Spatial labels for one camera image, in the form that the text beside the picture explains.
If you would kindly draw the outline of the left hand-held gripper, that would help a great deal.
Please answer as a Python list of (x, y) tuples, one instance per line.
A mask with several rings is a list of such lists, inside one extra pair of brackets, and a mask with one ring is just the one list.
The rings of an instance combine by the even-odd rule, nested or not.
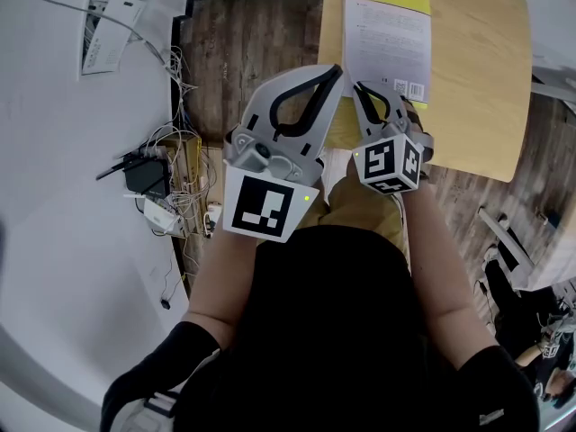
[[(224, 146), (222, 227), (249, 237), (284, 243), (319, 195), (318, 157), (342, 95), (337, 65), (284, 71), (259, 86)], [(278, 119), (282, 103), (313, 90), (296, 123)]]

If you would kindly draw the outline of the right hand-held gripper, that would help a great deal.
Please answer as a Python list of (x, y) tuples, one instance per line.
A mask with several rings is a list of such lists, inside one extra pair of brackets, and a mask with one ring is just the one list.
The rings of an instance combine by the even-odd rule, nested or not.
[[(401, 96), (392, 87), (358, 81), (353, 85), (352, 95), (364, 137), (361, 146), (352, 151), (361, 184), (380, 194), (417, 190), (421, 166), (434, 154), (433, 137), (418, 131), (414, 123), (404, 118), (406, 111)], [(383, 117), (374, 100), (384, 104)]]

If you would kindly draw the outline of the person's right hand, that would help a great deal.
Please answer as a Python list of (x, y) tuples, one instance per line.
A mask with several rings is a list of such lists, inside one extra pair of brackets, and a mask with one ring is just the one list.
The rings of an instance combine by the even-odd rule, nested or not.
[(400, 97), (400, 99), (402, 100), (402, 102), (404, 104), (404, 107), (405, 107), (406, 113), (407, 113), (407, 117), (410, 120), (410, 134), (411, 135), (414, 135), (415, 133), (422, 134), (424, 132), (424, 130), (423, 130), (419, 115), (418, 115), (414, 105), (412, 104), (411, 101), (409, 101), (403, 95)]

